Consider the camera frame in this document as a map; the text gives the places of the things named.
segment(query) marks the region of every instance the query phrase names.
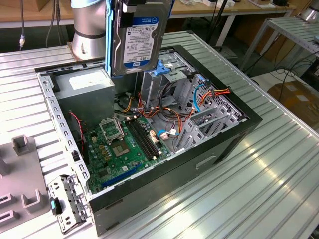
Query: aluminum extrusion table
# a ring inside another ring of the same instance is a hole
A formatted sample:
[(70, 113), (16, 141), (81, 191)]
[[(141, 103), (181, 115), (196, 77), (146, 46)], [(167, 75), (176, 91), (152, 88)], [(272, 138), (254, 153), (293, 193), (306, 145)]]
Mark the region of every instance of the aluminum extrusion table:
[[(319, 136), (194, 34), (170, 33), (262, 118), (231, 155), (100, 238), (307, 238), (319, 223)], [(74, 61), (67, 46), (0, 54), (0, 143), (33, 136), (49, 183), (70, 172), (34, 73)], [(62, 238), (48, 212), (1, 239)], [(65, 236), (95, 238), (90, 218)]]
[(258, 42), (266, 32), (268, 27), (275, 30), (275, 32), (269, 38), (264, 49), (261, 51), (261, 55), (270, 47), (278, 34), (284, 35), (286, 38), (290, 39), (295, 44), (300, 46), (299, 50), (296, 51), (295, 55), (293, 56), (293, 59), (295, 60), (298, 59), (298, 56), (300, 55), (302, 49), (305, 49), (310, 53), (319, 51), (319, 44), (314, 41), (314, 37), (319, 35), (319, 23), (310, 24), (298, 17), (270, 18), (264, 21), (256, 37), (248, 48), (243, 62), (240, 65), (241, 70), (243, 70), (246, 66), (248, 59), (250, 58), (253, 51), (256, 49)]

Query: cardboard box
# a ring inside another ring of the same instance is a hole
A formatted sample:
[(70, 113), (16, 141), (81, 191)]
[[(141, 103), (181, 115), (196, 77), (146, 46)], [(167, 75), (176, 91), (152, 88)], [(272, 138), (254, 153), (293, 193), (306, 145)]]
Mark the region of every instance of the cardboard box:
[[(50, 0), (24, 0), (23, 10), (39, 12), (49, 1)], [(20, 0), (0, 0), (0, 5), (20, 9)]]
[[(268, 90), (275, 99), (279, 98), (282, 83)], [(284, 84), (280, 103), (314, 130), (319, 129), (319, 97), (299, 81)]]

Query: hard drive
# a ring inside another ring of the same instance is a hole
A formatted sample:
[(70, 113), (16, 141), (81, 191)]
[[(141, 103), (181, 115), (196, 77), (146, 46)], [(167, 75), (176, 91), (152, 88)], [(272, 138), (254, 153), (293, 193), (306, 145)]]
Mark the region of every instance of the hard drive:
[(116, 1), (108, 7), (114, 9), (114, 14), (107, 12), (106, 20), (106, 30), (112, 32), (106, 40), (108, 74), (120, 76), (155, 68), (172, 0)]

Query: blue latch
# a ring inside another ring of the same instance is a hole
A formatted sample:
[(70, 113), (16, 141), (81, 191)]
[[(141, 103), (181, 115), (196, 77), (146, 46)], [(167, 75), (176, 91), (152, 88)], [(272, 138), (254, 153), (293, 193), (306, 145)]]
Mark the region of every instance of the blue latch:
[(167, 68), (162, 61), (158, 61), (158, 65), (156, 66), (156, 69), (154, 70), (154, 74), (156, 76), (158, 75), (163, 75), (163, 74), (166, 74), (166, 73), (169, 73), (170, 72), (170, 68)]

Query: table leg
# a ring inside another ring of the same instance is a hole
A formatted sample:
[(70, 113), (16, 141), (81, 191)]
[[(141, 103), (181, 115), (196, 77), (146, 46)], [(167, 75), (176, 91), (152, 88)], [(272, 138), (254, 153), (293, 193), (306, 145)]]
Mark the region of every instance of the table leg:
[(221, 31), (220, 36), (219, 36), (219, 38), (217, 40), (216, 46), (222, 46), (223, 45), (224, 40), (225, 40), (225, 38), (226, 38), (226, 36), (227, 36), (227, 34), (229, 32), (229, 29), (230, 29), (231, 25), (233, 24), (235, 16), (236, 15), (228, 16), (228, 18), (226, 20), (226, 23), (225, 23), (225, 25), (223, 27), (223, 30)]
[[(293, 12), (292, 10), (288, 10), (283, 17), (289, 17), (292, 12)], [(273, 43), (273, 41), (276, 39), (277, 36), (278, 36), (278, 33), (276, 31), (274, 31), (274, 33), (271, 35), (271, 37), (269, 38), (269, 40), (265, 44), (263, 50), (260, 52), (260, 55), (264, 54), (265, 51), (268, 50), (268, 48), (270, 47), (271, 43)]]
[(245, 56), (244, 56), (244, 59), (242, 61), (242, 63), (240, 64), (239, 66), (239, 69), (242, 71), (244, 69), (244, 67), (246, 66), (247, 64), (247, 61), (249, 60), (251, 54), (254, 52), (258, 42), (260, 41), (260, 39), (262, 38), (262, 36), (264, 35), (266, 29), (268, 27), (268, 20), (266, 19), (264, 21), (264, 23), (262, 24), (262, 26), (260, 27), (259, 31), (257, 32), (257, 35), (255, 36), (253, 42), (251, 43), (251, 45), (249, 46)]
[(303, 49), (301, 46), (299, 46), (299, 45), (296, 45), (296, 47), (297, 47), (298, 49), (297, 49), (297, 51), (294, 53), (294, 55), (292, 56), (291, 61), (289, 62), (288, 66), (287, 66), (288, 69), (291, 68), (291, 67), (297, 62), (297, 60), (300, 59), (300, 55), (302, 54), (302, 52), (303, 52), (303, 50), (304, 50), (304, 49)]

